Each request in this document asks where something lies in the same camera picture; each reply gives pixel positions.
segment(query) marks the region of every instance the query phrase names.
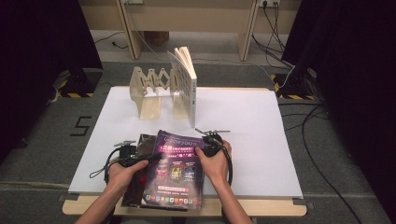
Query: white desk panel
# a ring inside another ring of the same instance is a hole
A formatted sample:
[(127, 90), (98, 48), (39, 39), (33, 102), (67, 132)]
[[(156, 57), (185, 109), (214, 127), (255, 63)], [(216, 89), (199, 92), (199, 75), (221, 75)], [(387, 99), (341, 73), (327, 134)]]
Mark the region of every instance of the white desk panel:
[[(129, 87), (113, 87), (92, 131), (69, 192), (98, 194), (106, 184), (101, 169), (114, 144), (138, 140), (161, 130), (201, 137), (187, 119), (173, 119), (170, 96), (164, 94), (160, 119), (140, 120)], [(275, 93), (266, 89), (197, 89), (196, 127), (230, 130), (221, 137), (233, 147), (233, 192), (236, 196), (303, 198)], [(216, 195), (205, 178), (204, 195)]]

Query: gray carpet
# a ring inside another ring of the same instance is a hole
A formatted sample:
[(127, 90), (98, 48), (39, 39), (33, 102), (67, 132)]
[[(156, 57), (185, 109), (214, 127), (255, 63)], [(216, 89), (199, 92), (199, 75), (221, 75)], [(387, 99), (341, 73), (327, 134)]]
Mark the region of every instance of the gray carpet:
[[(26, 136), (27, 147), (13, 149), (0, 167), (0, 222), (73, 223), (77, 217), (64, 215), (62, 196), (67, 192), (79, 160), (112, 86), (129, 84), (135, 66), (167, 71), (164, 63), (104, 63), (104, 73), (92, 98), (59, 98), (49, 105)], [(255, 65), (196, 64), (199, 86), (265, 87), (272, 81)], [(285, 73), (267, 68), (269, 74)], [(318, 101), (282, 100), (281, 104), (306, 104)], [(304, 217), (263, 217), (258, 223), (357, 223), (346, 205), (329, 187), (304, 148), (302, 126), (312, 105), (280, 105), (291, 156), (308, 204)], [(345, 197), (363, 223), (390, 223), (360, 168), (348, 157), (331, 116), (323, 106), (317, 117), (304, 126), (304, 137), (321, 172)], [(78, 119), (80, 125), (75, 128)], [(26, 184), (39, 182), (32, 187)]]

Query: wall socket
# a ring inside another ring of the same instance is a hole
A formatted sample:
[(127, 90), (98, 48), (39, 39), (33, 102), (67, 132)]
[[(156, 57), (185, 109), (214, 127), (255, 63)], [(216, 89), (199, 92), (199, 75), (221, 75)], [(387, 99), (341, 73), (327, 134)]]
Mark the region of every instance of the wall socket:
[(260, 0), (259, 7), (263, 7), (262, 3), (264, 1), (267, 1), (267, 7), (274, 7), (274, 3), (277, 3), (278, 6), (280, 4), (280, 0)]

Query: table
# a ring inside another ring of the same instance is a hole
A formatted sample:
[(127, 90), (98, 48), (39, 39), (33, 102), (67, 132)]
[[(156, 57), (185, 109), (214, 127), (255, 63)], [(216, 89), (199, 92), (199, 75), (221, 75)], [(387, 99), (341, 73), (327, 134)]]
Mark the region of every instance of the table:
[[(129, 87), (111, 89), (70, 185), (69, 192), (79, 193), (80, 196), (76, 201), (65, 201), (66, 214), (82, 214), (103, 191), (106, 186), (103, 178), (90, 179), (89, 174), (103, 167), (115, 143), (131, 139), (131, 136), (137, 139), (141, 133), (156, 134), (159, 129), (180, 135), (201, 136), (190, 127), (187, 119), (172, 118), (171, 98), (166, 96), (165, 91), (161, 95), (161, 118), (140, 120), (136, 106), (130, 99)], [(197, 128), (231, 131), (222, 137), (233, 146), (232, 188), (247, 214), (252, 217), (303, 216), (306, 207), (299, 204), (303, 194), (275, 93), (266, 89), (198, 88), (196, 103)], [(146, 211), (120, 207), (118, 204), (115, 215), (220, 216), (219, 199), (216, 197), (216, 192), (206, 178), (203, 209), (200, 211)]]
[(259, 0), (144, 0), (143, 5), (117, 0), (133, 59), (143, 47), (143, 31), (235, 33), (245, 61)]

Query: forearm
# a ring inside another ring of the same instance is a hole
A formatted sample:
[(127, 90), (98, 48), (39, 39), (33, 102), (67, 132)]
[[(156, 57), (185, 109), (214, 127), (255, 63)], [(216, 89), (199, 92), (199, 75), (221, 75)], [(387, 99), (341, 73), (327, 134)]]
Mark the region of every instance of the forearm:
[(215, 180), (212, 181), (213, 187), (219, 195), (223, 210), (228, 220), (231, 223), (251, 223), (248, 214), (245, 212), (242, 205), (238, 202), (231, 187), (226, 181)]
[(122, 195), (116, 190), (106, 188), (91, 204), (87, 211), (77, 220), (76, 224), (101, 223), (116, 206)]

